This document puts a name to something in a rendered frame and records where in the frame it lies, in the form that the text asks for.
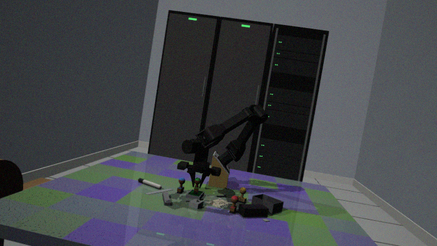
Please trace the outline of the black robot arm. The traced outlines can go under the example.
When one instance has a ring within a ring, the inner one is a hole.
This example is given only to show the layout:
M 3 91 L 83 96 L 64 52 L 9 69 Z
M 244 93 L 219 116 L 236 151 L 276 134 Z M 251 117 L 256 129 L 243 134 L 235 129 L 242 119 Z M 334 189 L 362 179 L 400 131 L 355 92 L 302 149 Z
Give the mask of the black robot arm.
M 182 143 L 182 151 L 185 154 L 201 153 L 208 154 L 209 148 L 217 145 L 231 130 L 248 121 L 236 140 L 231 141 L 225 148 L 227 151 L 218 159 L 224 167 L 232 160 L 236 162 L 241 159 L 246 150 L 246 142 L 259 124 L 264 123 L 268 119 L 268 114 L 260 105 L 250 105 L 244 108 L 240 113 L 226 120 L 222 124 L 214 124 L 196 134 L 196 139 L 185 140 Z M 205 138 L 202 137 L 204 135 Z M 231 150 L 231 151 L 230 151 Z M 234 154 L 234 155 L 233 155 Z M 196 156 L 193 162 L 192 172 L 203 173 L 209 170 L 210 163 L 198 159 Z

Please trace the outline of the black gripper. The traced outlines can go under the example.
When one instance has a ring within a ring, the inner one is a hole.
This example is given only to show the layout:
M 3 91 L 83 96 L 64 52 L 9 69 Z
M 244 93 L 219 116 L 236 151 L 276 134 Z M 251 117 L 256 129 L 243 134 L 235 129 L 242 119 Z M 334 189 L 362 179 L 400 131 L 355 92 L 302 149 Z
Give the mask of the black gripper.
M 206 161 L 208 160 L 208 154 L 195 153 L 194 159 L 195 159 L 196 156 L 200 160 L 203 160 L 203 158 L 206 158 Z M 195 174 L 196 173 L 192 172 L 193 165 L 189 165 L 189 162 L 185 162 L 185 161 L 181 161 L 177 165 L 177 169 L 185 170 L 186 168 L 188 169 L 187 173 L 190 174 L 190 177 L 191 177 L 191 180 L 192 180 L 192 186 L 194 187 L 194 180 L 195 180 Z M 200 182 L 200 187 L 199 188 L 201 188 L 201 186 L 202 186 L 206 176 L 209 176 L 210 174 L 212 176 L 220 176 L 221 168 L 213 166 L 212 168 L 209 168 L 208 171 L 205 170 L 203 172 L 203 174 L 202 174 L 202 178 L 201 178 L 201 182 Z

